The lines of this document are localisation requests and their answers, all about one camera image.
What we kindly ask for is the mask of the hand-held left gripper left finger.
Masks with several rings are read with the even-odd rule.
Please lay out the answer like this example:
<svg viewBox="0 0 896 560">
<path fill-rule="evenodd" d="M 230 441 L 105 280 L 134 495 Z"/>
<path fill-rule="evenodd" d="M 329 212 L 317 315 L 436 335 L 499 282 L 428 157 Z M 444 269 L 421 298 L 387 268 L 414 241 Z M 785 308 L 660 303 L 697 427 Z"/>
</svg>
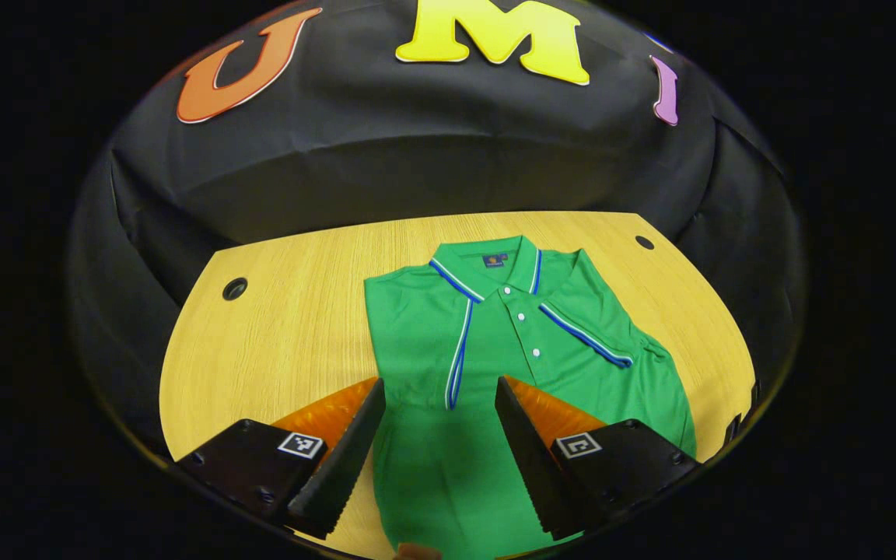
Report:
<svg viewBox="0 0 896 560">
<path fill-rule="evenodd" d="M 177 466 L 260 521 L 324 539 L 351 498 L 385 408 L 383 381 L 360 380 L 276 422 L 239 419 Z"/>
</svg>

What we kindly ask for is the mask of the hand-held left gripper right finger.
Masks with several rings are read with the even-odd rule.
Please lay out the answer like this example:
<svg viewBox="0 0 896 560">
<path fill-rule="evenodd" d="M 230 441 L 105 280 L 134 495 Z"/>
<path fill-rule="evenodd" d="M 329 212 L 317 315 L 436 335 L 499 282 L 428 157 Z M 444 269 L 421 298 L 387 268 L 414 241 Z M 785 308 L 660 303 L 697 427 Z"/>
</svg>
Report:
<svg viewBox="0 0 896 560">
<path fill-rule="evenodd" d="M 501 376 L 495 411 L 541 528 L 555 540 L 625 523 L 699 461 L 639 419 L 606 423 Z"/>
</svg>

